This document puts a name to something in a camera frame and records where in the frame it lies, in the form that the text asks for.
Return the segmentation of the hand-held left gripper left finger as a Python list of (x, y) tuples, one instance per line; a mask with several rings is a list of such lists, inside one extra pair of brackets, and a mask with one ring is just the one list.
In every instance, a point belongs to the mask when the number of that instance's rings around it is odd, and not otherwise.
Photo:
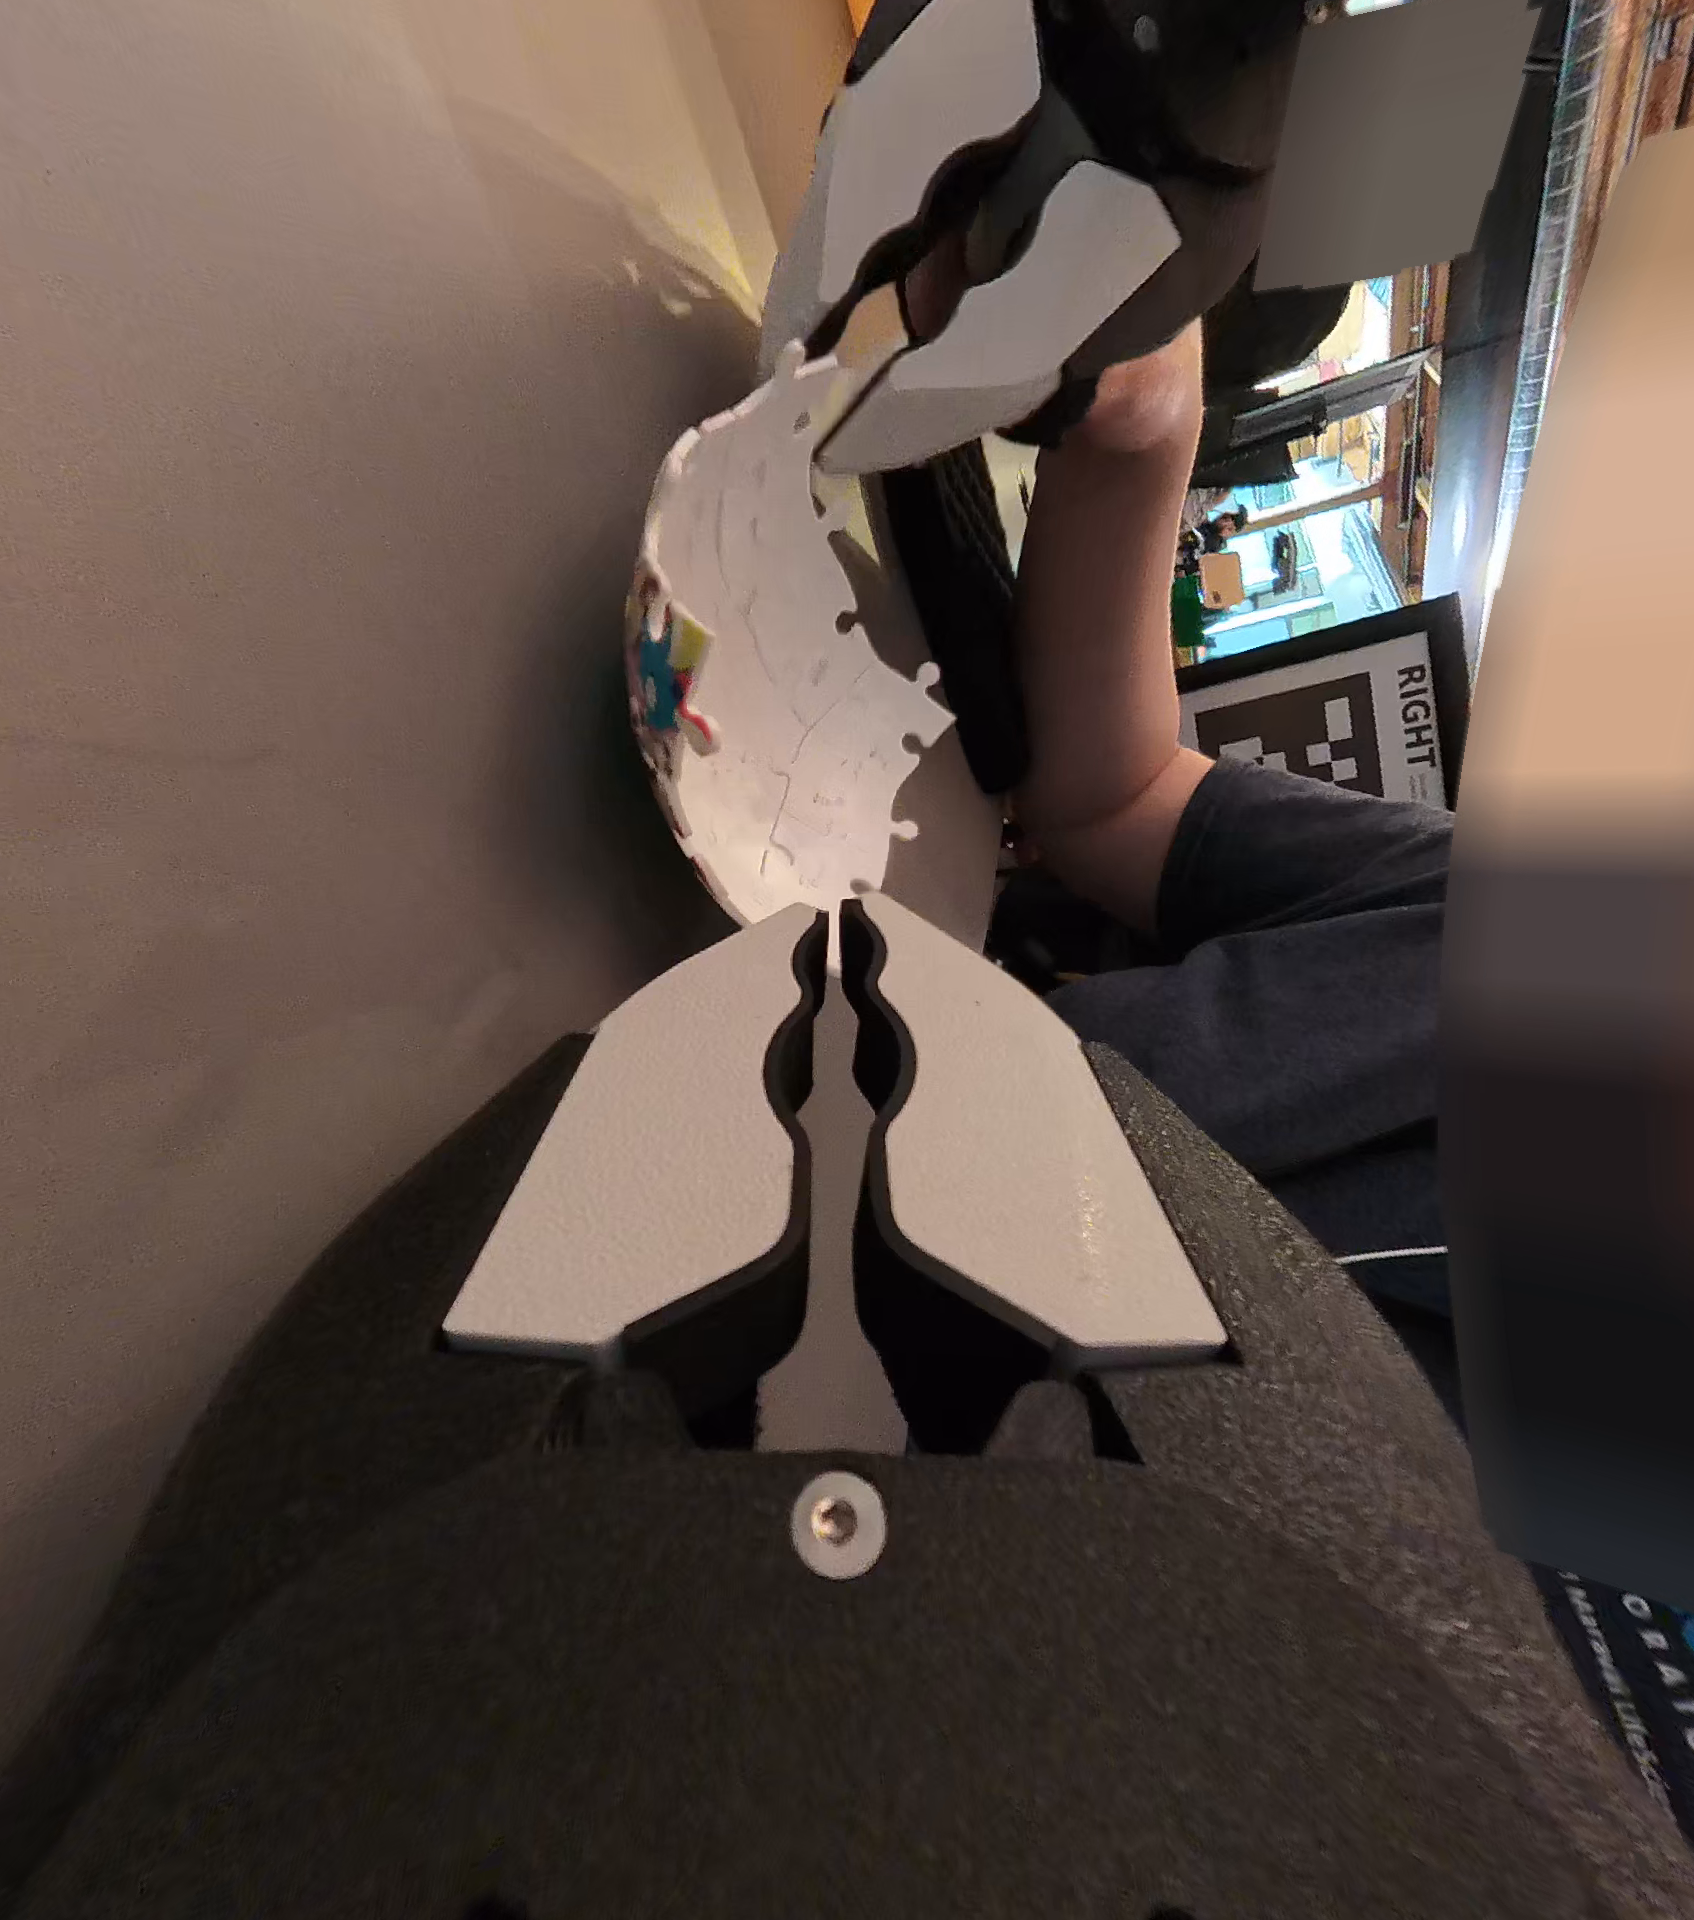
[(770, 1370), (805, 1323), (825, 915), (781, 909), (615, 1006), (451, 1301), (448, 1346)]

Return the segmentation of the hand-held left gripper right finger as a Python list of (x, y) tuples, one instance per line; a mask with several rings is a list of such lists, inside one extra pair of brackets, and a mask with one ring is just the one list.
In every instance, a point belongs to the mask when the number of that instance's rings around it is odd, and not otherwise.
[(1060, 1370), (1206, 1364), (1221, 1310), (1076, 1031), (897, 900), (847, 904), (886, 1254)]

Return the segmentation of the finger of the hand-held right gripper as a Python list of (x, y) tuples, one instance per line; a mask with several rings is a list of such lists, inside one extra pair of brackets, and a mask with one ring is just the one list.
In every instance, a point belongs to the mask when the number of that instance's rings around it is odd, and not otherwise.
[(874, 3), (770, 274), (760, 350), (831, 350), (853, 310), (980, 206), (1038, 95), (1035, 3)]
[(1084, 338), (1180, 249), (1161, 195), (1076, 164), (1026, 249), (970, 288), (940, 332), (892, 350), (819, 440), (821, 476), (920, 465), (1044, 409)]

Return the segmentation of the assembled white puzzle section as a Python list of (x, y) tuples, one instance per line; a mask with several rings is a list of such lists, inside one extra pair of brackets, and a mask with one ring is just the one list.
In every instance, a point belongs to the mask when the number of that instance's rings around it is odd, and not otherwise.
[(674, 436), (625, 588), (625, 716), (653, 795), (732, 927), (879, 894), (899, 805), (955, 728), (938, 661), (892, 669), (813, 491), (843, 367), (781, 348), (732, 409)]

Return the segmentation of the person's right forearm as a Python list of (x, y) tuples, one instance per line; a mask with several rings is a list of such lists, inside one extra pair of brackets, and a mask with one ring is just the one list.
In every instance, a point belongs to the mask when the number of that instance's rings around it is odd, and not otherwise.
[(1202, 323), (1100, 371), (1035, 459), (1015, 585), (1026, 776), (1011, 819), (1081, 900), (1155, 932), (1158, 883), (1211, 758), (1180, 741), (1170, 588), (1202, 427)]

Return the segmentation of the black white marker sign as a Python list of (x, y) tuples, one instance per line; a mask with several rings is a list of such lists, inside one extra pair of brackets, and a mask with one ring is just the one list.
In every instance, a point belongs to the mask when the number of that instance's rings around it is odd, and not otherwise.
[(1471, 738), (1458, 592), (1180, 673), (1180, 738), (1211, 762), (1453, 811)]

